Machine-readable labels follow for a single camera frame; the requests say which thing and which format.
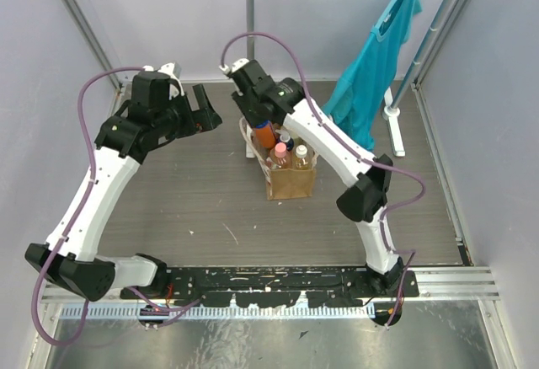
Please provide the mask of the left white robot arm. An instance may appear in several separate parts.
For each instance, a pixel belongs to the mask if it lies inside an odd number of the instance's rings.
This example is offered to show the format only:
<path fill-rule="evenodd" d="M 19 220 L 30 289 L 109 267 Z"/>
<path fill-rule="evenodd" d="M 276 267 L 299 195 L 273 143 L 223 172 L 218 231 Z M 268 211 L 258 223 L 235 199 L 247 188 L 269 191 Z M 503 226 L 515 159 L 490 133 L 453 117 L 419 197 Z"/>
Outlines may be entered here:
<path fill-rule="evenodd" d="M 222 123 L 204 86 L 196 84 L 193 91 L 197 109 L 166 67 L 133 77 L 130 98 L 99 129 L 93 161 L 66 214 L 44 243 L 32 243 L 25 252 L 47 281 L 90 302 L 128 286 L 138 286 L 150 298 L 166 293 L 161 260 L 145 254 L 100 257 L 98 248 L 121 193 L 148 153 Z"/>

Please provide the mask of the orange bottle blue cap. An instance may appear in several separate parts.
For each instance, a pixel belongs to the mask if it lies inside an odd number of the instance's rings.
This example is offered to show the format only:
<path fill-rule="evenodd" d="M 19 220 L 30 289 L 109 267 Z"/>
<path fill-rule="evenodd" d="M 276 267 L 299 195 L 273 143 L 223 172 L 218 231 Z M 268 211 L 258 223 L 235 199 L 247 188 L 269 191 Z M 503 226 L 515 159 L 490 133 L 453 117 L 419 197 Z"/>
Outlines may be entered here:
<path fill-rule="evenodd" d="M 270 120 L 266 120 L 253 128 L 259 145 L 265 149 L 271 150 L 277 143 L 277 138 L 273 124 Z"/>

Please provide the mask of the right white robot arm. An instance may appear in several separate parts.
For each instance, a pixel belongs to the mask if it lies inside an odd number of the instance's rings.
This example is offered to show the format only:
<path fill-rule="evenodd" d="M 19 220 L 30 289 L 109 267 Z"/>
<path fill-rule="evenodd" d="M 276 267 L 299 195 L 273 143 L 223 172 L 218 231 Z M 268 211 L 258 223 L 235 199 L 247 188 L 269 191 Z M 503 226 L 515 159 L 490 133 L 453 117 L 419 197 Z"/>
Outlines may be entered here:
<path fill-rule="evenodd" d="M 294 79 L 277 83 L 257 61 L 245 58 L 226 75 L 237 87 L 232 98 L 250 125 L 270 121 L 297 134 L 338 174 L 346 189 L 336 205 L 357 226 L 370 287 L 381 297 L 392 294 L 404 270 L 387 223 L 392 160 L 376 157 L 347 137 Z"/>

